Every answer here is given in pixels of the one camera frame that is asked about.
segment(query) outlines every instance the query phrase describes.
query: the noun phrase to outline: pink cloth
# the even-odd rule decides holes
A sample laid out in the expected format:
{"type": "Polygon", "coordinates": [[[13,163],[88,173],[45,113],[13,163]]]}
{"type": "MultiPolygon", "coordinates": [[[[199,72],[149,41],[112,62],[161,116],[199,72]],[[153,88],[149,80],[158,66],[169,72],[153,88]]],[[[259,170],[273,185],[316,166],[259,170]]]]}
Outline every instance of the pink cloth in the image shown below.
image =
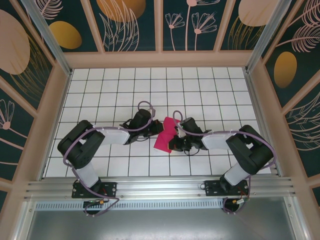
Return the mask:
{"type": "Polygon", "coordinates": [[[174,138],[174,135],[177,135],[177,131],[175,129],[175,122],[173,118],[166,117],[163,121],[163,131],[158,134],[156,138],[154,148],[159,149],[161,151],[171,153],[172,151],[168,148],[168,144],[171,139],[174,138]]]}

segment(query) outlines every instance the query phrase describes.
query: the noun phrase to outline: enclosure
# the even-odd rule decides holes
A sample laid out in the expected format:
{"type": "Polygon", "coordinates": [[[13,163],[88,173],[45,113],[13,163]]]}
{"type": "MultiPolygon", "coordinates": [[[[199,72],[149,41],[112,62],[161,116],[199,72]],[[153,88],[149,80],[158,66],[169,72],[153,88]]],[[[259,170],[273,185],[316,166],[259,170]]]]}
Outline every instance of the enclosure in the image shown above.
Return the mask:
{"type": "Polygon", "coordinates": [[[0,3],[1,239],[317,239],[319,19],[318,0],[0,3]],[[168,153],[156,134],[99,147],[93,168],[120,200],[86,217],[58,143],[82,120],[119,127],[141,101],[160,122],[178,110],[272,145],[241,212],[201,187],[237,164],[231,150],[168,153]]]}

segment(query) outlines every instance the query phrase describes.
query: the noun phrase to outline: mounting plate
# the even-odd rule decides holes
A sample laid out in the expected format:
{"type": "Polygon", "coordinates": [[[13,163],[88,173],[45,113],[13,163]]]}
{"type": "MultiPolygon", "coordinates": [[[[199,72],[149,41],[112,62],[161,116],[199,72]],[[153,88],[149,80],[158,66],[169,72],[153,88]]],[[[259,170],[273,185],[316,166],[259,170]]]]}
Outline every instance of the mounting plate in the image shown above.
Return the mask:
{"type": "Polygon", "coordinates": [[[207,197],[212,196],[241,196],[240,189],[246,194],[249,194],[248,183],[246,180],[242,180],[236,186],[230,189],[227,193],[220,186],[220,180],[204,181],[205,195],[207,197]]]}
{"type": "MultiPolygon", "coordinates": [[[[75,182],[72,189],[71,197],[73,199],[98,199],[99,197],[88,192],[80,182],[75,182]]],[[[98,194],[105,195],[107,197],[115,197],[117,192],[116,182],[102,182],[101,188],[98,194]]]]}

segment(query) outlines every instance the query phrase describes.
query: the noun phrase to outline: metal bracket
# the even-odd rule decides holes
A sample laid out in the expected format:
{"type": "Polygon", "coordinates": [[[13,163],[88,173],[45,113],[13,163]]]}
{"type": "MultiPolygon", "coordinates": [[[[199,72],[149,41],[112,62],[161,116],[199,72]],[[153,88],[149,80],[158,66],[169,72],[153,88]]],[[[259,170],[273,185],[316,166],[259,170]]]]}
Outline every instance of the metal bracket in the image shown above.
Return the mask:
{"type": "MultiPolygon", "coordinates": [[[[98,196],[88,192],[80,182],[75,182],[72,189],[71,197],[73,199],[97,199],[98,196]]],[[[116,182],[102,182],[98,194],[105,195],[106,197],[115,197],[117,192],[116,182]]]]}
{"type": "Polygon", "coordinates": [[[236,186],[231,188],[229,192],[223,190],[220,186],[220,180],[204,181],[205,195],[207,197],[217,196],[241,196],[241,191],[246,195],[249,194],[248,183],[246,180],[242,180],[236,186]]]}

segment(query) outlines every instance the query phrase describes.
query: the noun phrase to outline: gray floor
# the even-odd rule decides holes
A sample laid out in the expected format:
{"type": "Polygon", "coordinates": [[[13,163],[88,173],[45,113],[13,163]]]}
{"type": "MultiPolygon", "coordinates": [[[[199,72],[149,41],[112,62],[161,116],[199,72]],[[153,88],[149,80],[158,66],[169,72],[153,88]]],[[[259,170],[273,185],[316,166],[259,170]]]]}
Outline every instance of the gray floor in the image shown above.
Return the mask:
{"type": "Polygon", "coordinates": [[[38,211],[28,240],[294,240],[282,198],[253,198],[238,215],[221,209],[38,211]]]}

